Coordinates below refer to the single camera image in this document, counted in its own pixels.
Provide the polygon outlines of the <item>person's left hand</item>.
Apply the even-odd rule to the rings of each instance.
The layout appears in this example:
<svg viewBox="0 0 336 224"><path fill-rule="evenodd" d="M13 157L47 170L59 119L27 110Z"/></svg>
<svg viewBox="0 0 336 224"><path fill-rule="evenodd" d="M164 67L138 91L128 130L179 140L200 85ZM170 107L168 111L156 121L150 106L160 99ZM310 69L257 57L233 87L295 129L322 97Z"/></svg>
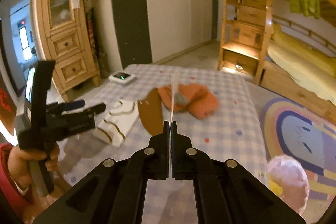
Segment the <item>person's left hand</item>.
<svg viewBox="0 0 336 224"><path fill-rule="evenodd" d="M49 172L54 172L58 170L59 154L60 148L58 144L54 145L49 154L34 148L24 150L15 146L11 149L7 161L9 175L21 190L26 190L33 183L29 162L42 161Z"/></svg>

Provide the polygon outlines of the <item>red sleeve forearm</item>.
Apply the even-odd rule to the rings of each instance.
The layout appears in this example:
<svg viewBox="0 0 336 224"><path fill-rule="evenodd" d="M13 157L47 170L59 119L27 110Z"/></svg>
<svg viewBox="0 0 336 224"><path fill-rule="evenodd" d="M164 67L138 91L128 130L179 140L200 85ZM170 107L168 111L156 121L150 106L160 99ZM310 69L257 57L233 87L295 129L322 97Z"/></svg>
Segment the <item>red sleeve forearm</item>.
<svg viewBox="0 0 336 224"><path fill-rule="evenodd" d="M31 176L23 158L27 155L10 143L1 144L1 191L20 219L25 208L33 204Z"/></svg>

